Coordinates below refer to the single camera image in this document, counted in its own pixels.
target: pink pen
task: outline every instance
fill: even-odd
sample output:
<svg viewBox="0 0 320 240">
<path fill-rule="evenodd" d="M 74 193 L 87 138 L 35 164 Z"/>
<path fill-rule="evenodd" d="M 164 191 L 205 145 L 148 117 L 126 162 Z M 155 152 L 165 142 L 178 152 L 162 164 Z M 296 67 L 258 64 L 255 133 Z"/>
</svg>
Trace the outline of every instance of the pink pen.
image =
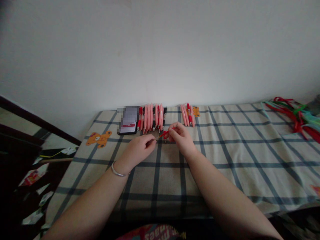
<svg viewBox="0 0 320 240">
<path fill-rule="evenodd" d="M 163 111 L 162 111 L 162 103 L 160 105 L 160 109 L 159 109 L 159 133 L 160 133 L 160 130 L 161 130 L 161 127 L 162 127 L 162 114 L 163 114 Z"/>
<path fill-rule="evenodd" d="M 142 114 L 142 111 L 141 111 L 141 119 L 140 119 L 140 131 L 142 132 L 143 130 L 143 114 Z"/>
<path fill-rule="evenodd" d="M 155 120 L 156 120 L 156 127 L 157 127 L 158 126 L 158 104 L 156 104 L 154 111 L 155 111 Z"/>
<path fill-rule="evenodd" d="M 150 104 L 150 130 L 154 131 L 153 127 L 153 104 Z"/>
<path fill-rule="evenodd" d="M 182 113 L 183 123 L 185 126 L 187 126 L 186 116 L 184 115 L 184 110 L 183 110 L 182 104 L 180 104 L 180 109 L 181 109 L 181 113 Z"/>
<path fill-rule="evenodd" d="M 164 117 L 164 115 L 163 115 L 163 110 L 164 110 L 164 107 L 162 106 L 162 108 L 161 108 L 162 110 L 161 110 L 161 131 L 163 130 L 163 117 Z"/>
<path fill-rule="evenodd" d="M 144 106 L 144 131 L 146 131 L 147 130 L 147 123 L 148 123 L 148 118 L 147 118 L 147 116 L 148 116 L 148 114 L 147 114 L 147 112 L 148 112 L 148 105 L 145 105 Z"/>
<path fill-rule="evenodd" d="M 190 105 L 190 109 L 191 109 L 191 120 L 192 120 L 192 126 L 194 127 L 195 125 L 195 119 L 194 119 L 194 115 L 193 115 L 193 107 Z"/>
<path fill-rule="evenodd" d="M 190 126 L 190 123 L 188 121 L 188 114 L 187 114 L 187 110 L 186 110 L 186 105 L 182 105 L 183 106 L 183 110 L 184 110 L 184 115 L 186 117 L 186 122 L 187 122 L 187 126 Z"/>
<path fill-rule="evenodd" d="M 152 118 L 151 118 L 151 104 L 148 105 L 148 131 L 151 130 L 151 121 L 152 121 Z"/>
</svg>

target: smartphone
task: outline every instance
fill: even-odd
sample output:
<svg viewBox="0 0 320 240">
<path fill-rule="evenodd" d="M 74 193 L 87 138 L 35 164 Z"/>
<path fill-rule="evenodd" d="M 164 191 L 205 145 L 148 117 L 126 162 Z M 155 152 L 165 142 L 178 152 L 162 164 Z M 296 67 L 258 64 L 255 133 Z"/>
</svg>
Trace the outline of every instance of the smartphone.
<svg viewBox="0 0 320 240">
<path fill-rule="evenodd" d="M 140 106 L 127 106 L 122 110 L 122 117 L 118 129 L 119 135 L 136 134 Z"/>
</svg>

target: bangle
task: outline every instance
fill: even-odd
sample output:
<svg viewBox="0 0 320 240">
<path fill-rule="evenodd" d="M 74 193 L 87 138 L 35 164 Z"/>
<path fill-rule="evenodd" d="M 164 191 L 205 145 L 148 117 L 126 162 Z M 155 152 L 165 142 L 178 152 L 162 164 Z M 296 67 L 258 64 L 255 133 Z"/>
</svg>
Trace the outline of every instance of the bangle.
<svg viewBox="0 0 320 240">
<path fill-rule="evenodd" d="M 115 175 L 119 176 L 119 177 L 125 177 L 126 174 L 121 174 L 121 173 L 116 172 L 116 170 L 114 170 L 114 167 L 113 167 L 113 164 L 114 164 L 114 163 L 115 163 L 115 162 L 113 162 L 112 165 L 111 165 L 112 172 L 113 172 Z"/>
</svg>

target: plaid tablecloth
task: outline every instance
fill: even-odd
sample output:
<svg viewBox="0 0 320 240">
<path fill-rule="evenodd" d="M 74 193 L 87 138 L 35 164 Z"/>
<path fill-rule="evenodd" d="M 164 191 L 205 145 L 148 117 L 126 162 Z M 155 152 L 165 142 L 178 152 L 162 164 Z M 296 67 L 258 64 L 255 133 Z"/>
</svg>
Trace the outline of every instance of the plaid tablecloth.
<svg viewBox="0 0 320 240">
<path fill-rule="evenodd" d="M 196 127 L 187 129 L 196 147 L 263 213 L 315 202 L 318 196 L 311 185 L 320 186 L 320 145 L 311 137 L 306 141 L 290 134 L 290 120 L 265 109 L 261 104 L 200 106 Z M 117 135 L 120 116 L 117 111 L 97 114 L 50 201 L 47 223 L 57 220 L 141 134 Z M 165 130 L 176 121 L 181 122 L 180 107 L 169 107 Z M 86 144 L 93 132 L 110 131 L 105 145 Z M 111 219 L 208 214 L 183 155 L 175 143 L 159 140 L 154 152 L 131 172 Z"/>
</svg>

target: bear sticker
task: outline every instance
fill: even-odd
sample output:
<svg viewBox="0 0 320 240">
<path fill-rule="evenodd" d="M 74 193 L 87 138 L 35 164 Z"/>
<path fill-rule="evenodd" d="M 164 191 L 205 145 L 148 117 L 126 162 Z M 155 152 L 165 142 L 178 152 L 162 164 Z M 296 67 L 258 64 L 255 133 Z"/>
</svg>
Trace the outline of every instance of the bear sticker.
<svg viewBox="0 0 320 240">
<path fill-rule="evenodd" d="M 106 143 L 108 141 L 108 138 L 111 136 L 112 132 L 111 131 L 106 131 L 105 134 L 98 134 L 96 132 L 93 132 L 91 136 L 89 137 L 86 145 L 89 146 L 91 144 L 97 143 L 98 148 L 103 148 L 106 146 Z"/>
</svg>

